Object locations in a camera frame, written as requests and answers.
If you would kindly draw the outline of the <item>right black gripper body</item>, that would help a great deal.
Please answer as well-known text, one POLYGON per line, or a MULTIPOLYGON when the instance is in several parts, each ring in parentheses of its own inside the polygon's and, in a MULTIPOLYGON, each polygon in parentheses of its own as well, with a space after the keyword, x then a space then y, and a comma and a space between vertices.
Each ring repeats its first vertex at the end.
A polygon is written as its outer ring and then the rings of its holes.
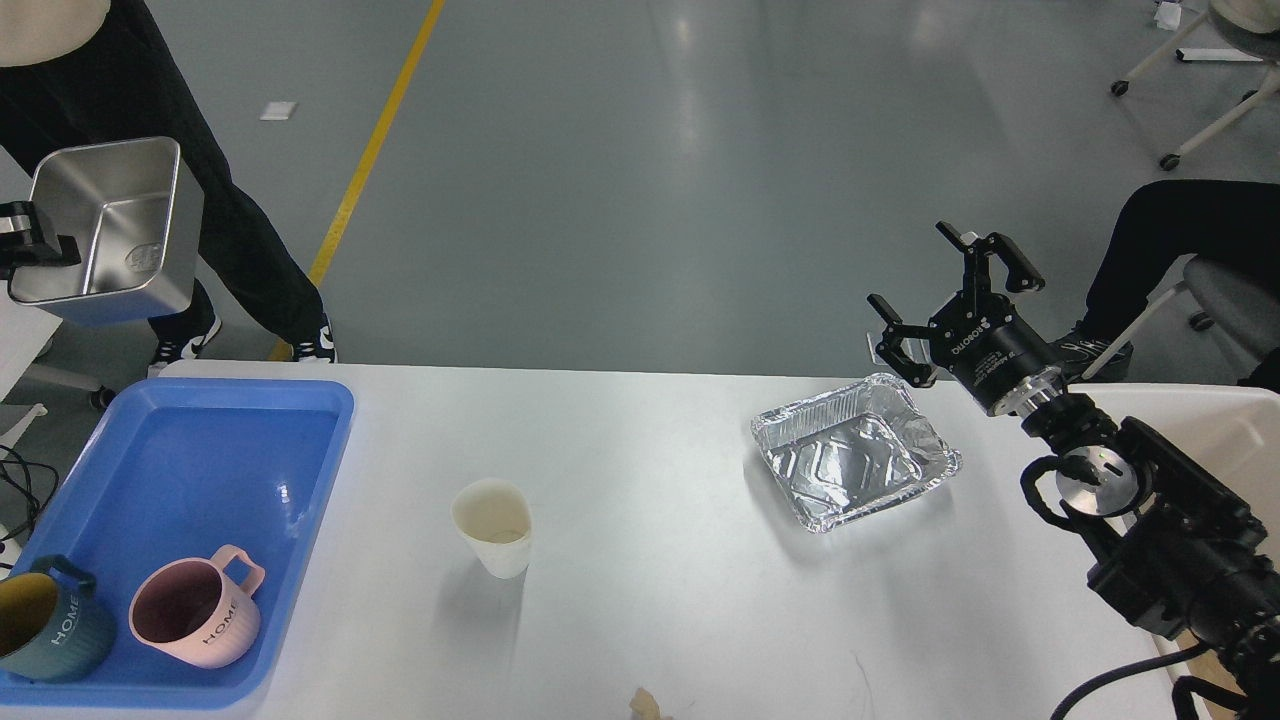
POLYGON ((1037 393, 1065 391, 1061 361, 1002 293, 955 293, 931 319, 931 361, 987 416, 1018 414, 1037 393))

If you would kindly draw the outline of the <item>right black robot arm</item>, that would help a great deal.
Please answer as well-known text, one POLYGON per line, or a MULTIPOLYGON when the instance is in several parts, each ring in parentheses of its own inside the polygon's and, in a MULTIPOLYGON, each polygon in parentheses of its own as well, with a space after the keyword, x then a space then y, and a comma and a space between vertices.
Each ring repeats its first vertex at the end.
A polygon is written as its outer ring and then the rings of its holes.
POLYGON ((1130 625, 1196 642, 1164 659, 1103 673, 1055 708, 1064 719, 1108 683, 1213 652, 1234 678, 1230 691, 1179 676, 1171 700, 1179 719, 1196 700, 1239 719, 1279 714, 1279 580, 1260 546, 1267 532, 1239 495, 1142 420, 1114 421, 1092 397, 1069 389, 1052 348, 1018 314, 1012 293, 1042 290, 1044 278, 998 232, 940 233, 963 255, 961 288, 925 324, 910 325, 877 293, 884 322, 874 352, 916 388, 947 372, 989 416, 1014 415, 1050 454, 1025 466, 1028 506, 1052 527, 1079 536, 1094 556, 1087 584, 1130 625))

